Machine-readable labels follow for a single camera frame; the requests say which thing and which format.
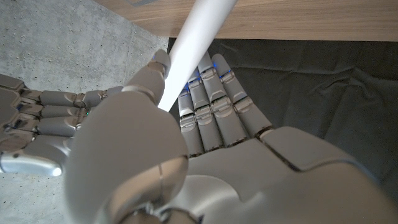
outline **white stick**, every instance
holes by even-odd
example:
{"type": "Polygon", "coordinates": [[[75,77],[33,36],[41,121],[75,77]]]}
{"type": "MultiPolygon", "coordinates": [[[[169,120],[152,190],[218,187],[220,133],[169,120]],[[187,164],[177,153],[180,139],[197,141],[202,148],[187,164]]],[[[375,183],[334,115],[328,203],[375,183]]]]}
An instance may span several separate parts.
{"type": "Polygon", "coordinates": [[[171,68],[158,105],[169,111],[238,0],[196,0],[170,51],[171,68]]]}

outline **second robotic hand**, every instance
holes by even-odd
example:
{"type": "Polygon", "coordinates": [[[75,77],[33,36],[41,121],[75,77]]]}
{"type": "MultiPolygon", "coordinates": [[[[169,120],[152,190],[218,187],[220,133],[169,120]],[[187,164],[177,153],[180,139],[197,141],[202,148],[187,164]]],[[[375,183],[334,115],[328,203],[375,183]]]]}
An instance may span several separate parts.
{"type": "Polygon", "coordinates": [[[85,94],[37,91],[0,75],[0,172],[61,175],[71,137],[93,107],[121,88],[85,94]]]}

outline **dark fabric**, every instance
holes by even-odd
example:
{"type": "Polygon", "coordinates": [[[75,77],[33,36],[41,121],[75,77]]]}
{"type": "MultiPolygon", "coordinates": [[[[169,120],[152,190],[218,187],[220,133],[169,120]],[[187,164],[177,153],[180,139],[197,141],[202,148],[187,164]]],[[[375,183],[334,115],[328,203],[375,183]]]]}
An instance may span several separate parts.
{"type": "MultiPolygon", "coordinates": [[[[209,53],[224,55],[275,127],[342,148],[398,203],[397,42],[216,39],[209,53]]],[[[177,104],[170,112],[178,119],[177,104]]]]}

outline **robotic hand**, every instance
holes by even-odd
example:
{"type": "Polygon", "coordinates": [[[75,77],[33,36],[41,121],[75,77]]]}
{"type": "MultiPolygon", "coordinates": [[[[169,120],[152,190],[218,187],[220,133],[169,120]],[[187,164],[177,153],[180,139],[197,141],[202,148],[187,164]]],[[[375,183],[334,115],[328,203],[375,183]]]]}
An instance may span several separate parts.
{"type": "MultiPolygon", "coordinates": [[[[205,54],[181,92],[178,128],[157,108],[169,67],[168,55],[158,51],[85,118],[72,142],[58,144],[72,149],[65,166],[65,156],[52,163],[65,168],[71,223],[398,222],[396,206],[354,158],[298,129],[274,129],[221,55],[205,54]]],[[[27,98],[2,86],[2,94],[27,98]]],[[[15,111],[15,101],[4,104],[15,111]]],[[[19,108],[16,116],[22,114],[19,108]]],[[[7,124],[3,135],[24,131],[7,124]]],[[[38,137],[27,146],[5,144],[0,161],[16,153],[10,149],[27,154],[38,137]]],[[[63,152],[47,149],[40,148],[36,163],[63,152]]],[[[15,157],[1,163],[3,170],[4,164],[25,170],[15,157]]]]}
{"type": "Polygon", "coordinates": [[[61,175],[81,122],[121,88],[85,94],[41,92],[0,75],[0,172],[61,175]]]}

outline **gray concrete surface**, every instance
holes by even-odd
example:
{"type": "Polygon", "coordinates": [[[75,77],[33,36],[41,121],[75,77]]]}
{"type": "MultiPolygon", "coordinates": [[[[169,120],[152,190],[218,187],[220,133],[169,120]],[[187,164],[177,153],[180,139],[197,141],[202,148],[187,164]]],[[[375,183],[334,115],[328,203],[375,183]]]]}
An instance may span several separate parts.
{"type": "MultiPolygon", "coordinates": [[[[0,73],[38,90],[122,85],[168,39],[90,0],[0,1],[0,73]]],[[[0,174],[0,223],[66,223],[62,178],[0,174]]]]}

